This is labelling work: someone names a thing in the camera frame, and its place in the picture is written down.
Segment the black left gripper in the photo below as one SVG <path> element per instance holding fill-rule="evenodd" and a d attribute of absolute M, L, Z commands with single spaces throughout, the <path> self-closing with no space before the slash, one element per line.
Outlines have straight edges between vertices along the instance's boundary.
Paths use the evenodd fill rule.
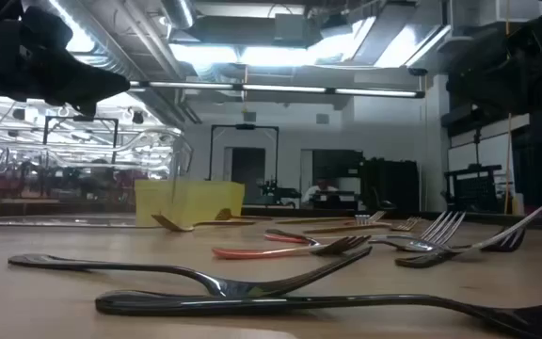
<path fill-rule="evenodd" d="M 70 54 L 71 38 L 72 30 L 55 14 L 23 8 L 20 1 L 0 1 L 0 95 L 42 98 L 95 115 L 100 101 L 129 88 L 123 75 Z"/>

